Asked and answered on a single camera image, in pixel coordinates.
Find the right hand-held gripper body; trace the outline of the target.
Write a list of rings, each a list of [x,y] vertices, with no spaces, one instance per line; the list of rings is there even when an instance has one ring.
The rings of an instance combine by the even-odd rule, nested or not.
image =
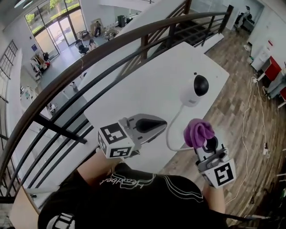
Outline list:
[[[221,148],[216,153],[207,153],[207,159],[198,160],[196,166],[200,175],[214,188],[236,180],[234,160],[229,157],[227,148]]]

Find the cardboard box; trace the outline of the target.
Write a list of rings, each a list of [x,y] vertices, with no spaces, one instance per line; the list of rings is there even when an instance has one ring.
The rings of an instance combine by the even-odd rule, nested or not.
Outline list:
[[[103,29],[103,22],[101,21],[101,19],[100,18],[97,18],[97,19],[95,19],[95,20],[93,20],[93,21],[91,21],[91,24],[90,24],[90,30],[89,30],[89,32],[92,34],[92,35],[94,35],[94,33],[95,33],[95,28],[96,28],[96,22],[99,22],[100,23],[100,25],[101,25],[101,31],[103,31],[104,29]]]

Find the glass entrance doors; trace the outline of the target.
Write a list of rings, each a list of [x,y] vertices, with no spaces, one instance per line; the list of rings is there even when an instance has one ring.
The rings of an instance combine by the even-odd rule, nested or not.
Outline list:
[[[80,0],[46,0],[27,13],[25,20],[40,49],[51,58],[87,31]]]

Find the white dome camera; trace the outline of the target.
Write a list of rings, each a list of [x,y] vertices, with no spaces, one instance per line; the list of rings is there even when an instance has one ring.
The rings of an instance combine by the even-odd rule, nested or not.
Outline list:
[[[180,101],[186,107],[195,107],[208,90],[208,80],[202,75],[196,75],[181,92]]]

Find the person's black t-shirt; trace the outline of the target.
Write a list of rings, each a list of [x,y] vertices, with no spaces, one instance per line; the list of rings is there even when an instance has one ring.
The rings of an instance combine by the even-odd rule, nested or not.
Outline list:
[[[74,217],[75,229],[227,229],[189,179],[131,169],[121,163],[93,185],[73,172],[53,193],[38,217],[38,229],[52,218]]]

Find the white table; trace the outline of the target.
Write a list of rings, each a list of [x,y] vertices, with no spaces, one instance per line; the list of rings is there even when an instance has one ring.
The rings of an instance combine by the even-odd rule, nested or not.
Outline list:
[[[197,74],[208,80],[207,94],[195,107],[185,107],[173,120],[181,106],[180,96]],[[180,148],[184,144],[183,130],[188,122],[206,115],[228,78],[229,73],[215,61],[183,42],[134,71],[85,111],[94,127],[88,140],[96,146],[98,128],[143,113],[171,123],[170,145]]]

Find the red and white desk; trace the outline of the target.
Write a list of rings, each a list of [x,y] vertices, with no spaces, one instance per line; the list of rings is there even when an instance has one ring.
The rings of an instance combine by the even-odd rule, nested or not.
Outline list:
[[[257,80],[260,81],[264,76],[267,76],[270,81],[274,81],[281,70],[280,65],[270,56],[258,71],[259,77]]]

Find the clothes rack with garments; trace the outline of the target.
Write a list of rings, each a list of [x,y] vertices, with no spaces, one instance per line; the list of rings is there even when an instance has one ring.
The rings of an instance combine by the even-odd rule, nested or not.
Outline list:
[[[45,60],[45,57],[49,57],[48,53],[43,53],[43,57],[39,54],[35,54],[30,60],[31,67],[35,73],[43,74],[50,66],[50,60]]]

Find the person's right forearm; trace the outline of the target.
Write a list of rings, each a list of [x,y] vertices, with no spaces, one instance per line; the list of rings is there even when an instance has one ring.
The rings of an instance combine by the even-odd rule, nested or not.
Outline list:
[[[214,188],[210,186],[209,183],[205,183],[202,193],[211,210],[219,213],[226,212],[225,197],[222,187]]]

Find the purple cloth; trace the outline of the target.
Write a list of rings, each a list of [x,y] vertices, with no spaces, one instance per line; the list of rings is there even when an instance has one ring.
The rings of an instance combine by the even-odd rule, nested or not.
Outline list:
[[[209,122],[203,119],[192,119],[184,129],[185,143],[194,149],[201,148],[206,140],[212,139],[215,132]]]

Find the white water dispenser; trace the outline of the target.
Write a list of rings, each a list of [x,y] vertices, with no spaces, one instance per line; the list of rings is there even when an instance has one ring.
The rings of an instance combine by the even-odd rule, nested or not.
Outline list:
[[[263,46],[260,49],[258,55],[254,58],[251,66],[256,71],[259,71],[270,56],[271,56],[270,48],[268,46]]]

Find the person's left forearm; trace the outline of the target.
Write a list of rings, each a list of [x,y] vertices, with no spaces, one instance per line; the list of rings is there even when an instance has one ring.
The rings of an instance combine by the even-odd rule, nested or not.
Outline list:
[[[96,153],[81,164],[77,171],[88,185],[93,186],[99,179],[110,174],[121,161],[121,158],[106,158],[104,152],[97,148]]]

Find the black office chair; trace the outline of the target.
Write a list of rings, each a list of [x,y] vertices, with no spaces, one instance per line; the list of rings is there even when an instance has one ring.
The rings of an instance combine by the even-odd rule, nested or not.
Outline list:
[[[85,55],[89,52],[89,48],[82,43],[81,39],[77,39],[75,46],[81,55]]]

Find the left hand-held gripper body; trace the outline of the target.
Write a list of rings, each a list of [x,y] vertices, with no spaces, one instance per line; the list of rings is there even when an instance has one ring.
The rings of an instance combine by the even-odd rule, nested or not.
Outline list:
[[[130,158],[140,154],[141,143],[134,121],[134,116],[122,118],[98,129],[97,141],[106,158]]]

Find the wooden staircase railing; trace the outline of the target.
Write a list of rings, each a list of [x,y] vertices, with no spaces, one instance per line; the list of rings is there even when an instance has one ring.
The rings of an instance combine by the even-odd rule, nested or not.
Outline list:
[[[226,12],[199,13],[195,19],[176,21],[142,36],[138,50],[124,64],[119,76],[131,74],[182,42],[193,47],[203,47],[211,37],[222,34],[233,9],[234,7],[229,5]]]

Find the dark metal railing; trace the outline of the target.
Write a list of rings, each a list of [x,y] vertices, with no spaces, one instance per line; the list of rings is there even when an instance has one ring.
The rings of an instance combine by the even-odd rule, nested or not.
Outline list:
[[[56,140],[60,136],[64,136],[65,140],[61,143],[52,155],[48,157],[43,166],[34,175],[32,181],[29,183],[29,187],[40,185],[46,180],[50,173],[60,163],[60,160],[64,159],[78,144],[85,144],[86,135],[91,131],[90,127],[87,127],[88,120],[85,119],[74,131],[69,131],[68,128],[103,94],[109,91],[113,86],[122,81],[127,76],[117,76],[116,79],[109,83],[104,89],[98,92],[89,102],[81,107],[62,127],[56,125],[56,121],[84,94],[86,94],[93,86],[98,84],[101,80],[111,74],[118,68],[123,68],[124,64],[131,58],[131,55],[135,51],[123,57],[121,60],[114,64],[110,64],[109,67],[95,77],[86,86],[80,89],[72,98],[70,98],[51,119],[45,118],[41,115],[41,110],[45,108],[49,102],[55,98],[68,84],[72,83],[81,73],[98,63],[105,57],[120,50],[121,48],[141,39],[142,36],[152,33],[153,31],[176,23],[180,20],[195,19],[199,13],[192,13],[188,15],[178,15],[176,17],[168,17],[164,20],[153,22],[148,25],[141,26],[137,29],[131,30],[111,41],[96,48],[94,51],[87,53],[73,65],[68,67],[63,73],[61,73],[55,80],[53,80],[35,99],[34,102],[28,107],[27,111],[23,114],[16,125],[16,129],[12,132],[12,135],[8,138],[7,144],[4,148],[4,161],[0,167],[0,182],[5,180],[5,174],[9,171],[8,165],[12,163],[12,155],[19,145],[24,134],[31,126],[32,123],[38,123],[42,126],[41,131],[36,135],[34,140],[29,144],[28,148],[21,157],[17,167],[15,168],[9,184],[6,186],[6,193],[2,194],[0,189],[0,204],[12,204],[15,201],[16,195],[20,187],[24,185],[24,182],[31,175],[34,168],[39,164],[40,160],[46,155],[49,149],[55,144]]]

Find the light wooden desk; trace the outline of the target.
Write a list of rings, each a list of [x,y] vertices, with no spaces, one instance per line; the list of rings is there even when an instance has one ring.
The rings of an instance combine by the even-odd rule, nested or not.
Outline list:
[[[20,187],[9,219],[15,229],[38,229],[39,209],[35,205],[30,195],[23,187]]]

